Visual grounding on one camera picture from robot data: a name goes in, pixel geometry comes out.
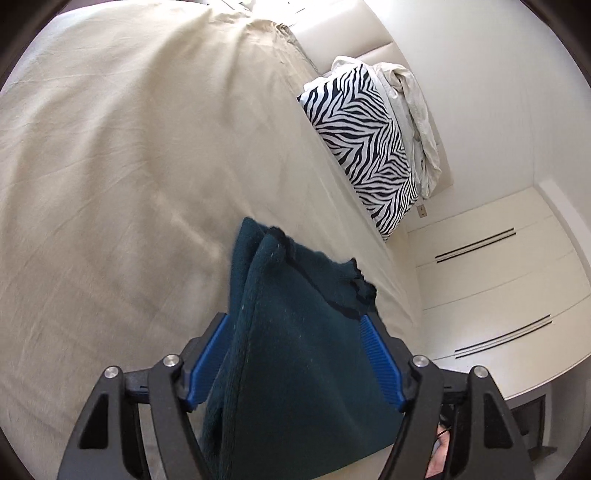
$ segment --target green towel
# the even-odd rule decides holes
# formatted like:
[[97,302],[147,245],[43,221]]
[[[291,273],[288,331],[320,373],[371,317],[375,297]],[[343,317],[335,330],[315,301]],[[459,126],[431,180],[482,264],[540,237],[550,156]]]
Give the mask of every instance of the green towel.
[[375,287],[246,218],[230,277],[235,335],[207,402],[202,449],[219,480],[307,480],[392,444],[402,415],[359,336]]

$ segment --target beige bedsheet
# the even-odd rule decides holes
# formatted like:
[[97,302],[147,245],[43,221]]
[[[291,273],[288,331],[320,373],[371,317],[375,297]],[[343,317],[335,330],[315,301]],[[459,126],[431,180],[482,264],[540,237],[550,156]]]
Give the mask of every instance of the beige bedsheet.
[[37,480],[106,366],[227,309],[246,215],[356,257],[417,349],[401,269],[295,99],[313,77],[273,23],[174,1],[66,13],[21,59],[0,94],[0,426]]

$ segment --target cabinet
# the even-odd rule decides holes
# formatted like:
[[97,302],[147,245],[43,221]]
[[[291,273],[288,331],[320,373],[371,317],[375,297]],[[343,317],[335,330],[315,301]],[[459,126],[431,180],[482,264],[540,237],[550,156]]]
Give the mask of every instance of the cabinet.
[[505,398],[591,353],[591,287],[557,218],[524,190],[408,234],[425,354],[488,367]]

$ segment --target pillow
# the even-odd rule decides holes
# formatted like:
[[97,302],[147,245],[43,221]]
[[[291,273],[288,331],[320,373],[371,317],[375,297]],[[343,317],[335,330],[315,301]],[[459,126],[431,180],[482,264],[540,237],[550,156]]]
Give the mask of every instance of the pillow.
[[307,84],[298,101],[386,240],[418,191],[398,122],[376,83],[363,63],[340,67]]

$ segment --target padded headboard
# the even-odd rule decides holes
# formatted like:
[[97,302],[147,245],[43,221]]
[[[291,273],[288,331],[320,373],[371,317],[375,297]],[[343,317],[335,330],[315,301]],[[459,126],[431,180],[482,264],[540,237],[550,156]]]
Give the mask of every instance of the padded headboard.
[[[321,74],[330,70],[338,55],[354,57],[369,65],[381,61],[399,63],[411,70],[386,27],[363,0],[337,0],[324,8],[306,8],[290,28]],[[441,168],[439,182],[433,190],[436,195],[453,184],[453,177],[431,112],[429,119]]]

